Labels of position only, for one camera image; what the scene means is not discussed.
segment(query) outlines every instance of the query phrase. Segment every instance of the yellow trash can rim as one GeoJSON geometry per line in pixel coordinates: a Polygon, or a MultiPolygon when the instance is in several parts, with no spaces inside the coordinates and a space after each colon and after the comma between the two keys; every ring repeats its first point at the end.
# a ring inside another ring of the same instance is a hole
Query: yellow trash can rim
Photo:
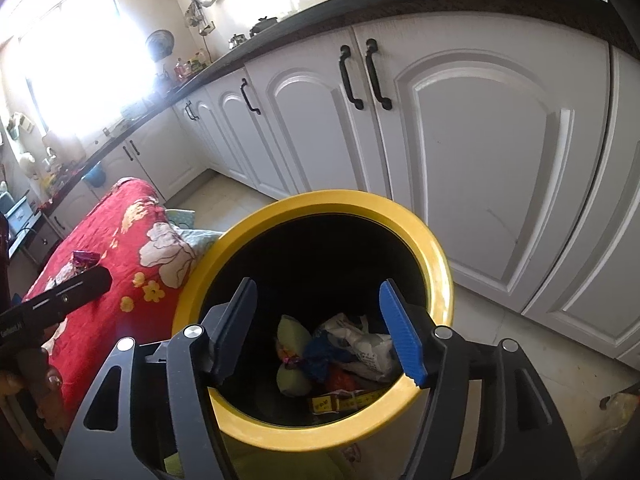
{"type": "MultiPolygon", "coordinates": [[[[222,235],[205,254],[180,294],[172,333],[198,322],[210,284],[245,244],[283,222],[326,213],[365,218],[396,234],[414,255],[425,278],[431,319],[436,325],[451,325],[453,284],[449,266],[428,227],[416,215],[384,197],[354,190],[323,190],[268,205],[222,235]]],[[[362,439],[398,416],[419,393],[420,388],[403,374],[380,399],[353,415],[321,426],[288,428],[251,418],[227,402],[215,388],[209,389],[221,431],[251,446],[289,452],[327,449],[362,439]]]]}

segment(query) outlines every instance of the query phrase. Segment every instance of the cable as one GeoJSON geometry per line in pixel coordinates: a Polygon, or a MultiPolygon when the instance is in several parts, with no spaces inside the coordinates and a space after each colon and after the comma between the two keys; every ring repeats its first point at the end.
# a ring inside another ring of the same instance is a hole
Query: cable
{"type": "Polygon", "coordinates": [[[207,49],[207,54],[209,54],[209,62],[213,64],[213,60],[211,59],[211,53],[209,51],[209,45],[207,45],[207,38],[205,36],[202,37],[202,42],[204,43],[204,47],[207,49]]]}

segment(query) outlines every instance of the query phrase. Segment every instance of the blue gripper pad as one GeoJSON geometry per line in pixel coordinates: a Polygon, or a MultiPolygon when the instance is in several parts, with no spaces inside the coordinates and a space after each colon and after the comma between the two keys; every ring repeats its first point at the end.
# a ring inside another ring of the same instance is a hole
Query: blue gripper pad
{"type": "Polygon", "coordinates": [[[394,342],[404,374],[412,378],[416,386],[423,386],[427,380],[427,370],[422,358],[422,342],[389,280],[380,285],[379,300],[382,317],[394,342]]]}

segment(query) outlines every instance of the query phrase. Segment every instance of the granite countertop edge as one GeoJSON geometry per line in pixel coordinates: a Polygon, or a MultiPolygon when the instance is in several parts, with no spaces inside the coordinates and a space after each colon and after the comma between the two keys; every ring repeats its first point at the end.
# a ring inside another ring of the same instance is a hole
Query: granite countertop edge
{"type": "Polygon", "coordinates": [[[140,126],[202,86],[238,70],[247,61],[287,44],[357,23],[446,11],[514,14],[559,23],[601,38],[640,60],[640,50],[622,19],[611,4],[602,0],[327,0],[278,22],[237,46],[133,121],[117,138],[84,161],[80,170],[52,199],[46,214],[52,214],[73,186],[140,126]]]}

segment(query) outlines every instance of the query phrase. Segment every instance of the bottle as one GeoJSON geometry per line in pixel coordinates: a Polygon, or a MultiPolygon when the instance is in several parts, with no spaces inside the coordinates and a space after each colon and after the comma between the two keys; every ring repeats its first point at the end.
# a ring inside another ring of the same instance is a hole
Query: bottle
{"type": "Polygon", "coordinates": [[[182,81],[184,79],[184,67],[182,66],[182,58],[178,58],[178,63],[174,66],[175,76],[178,78],[178,81],[182,81]]]}

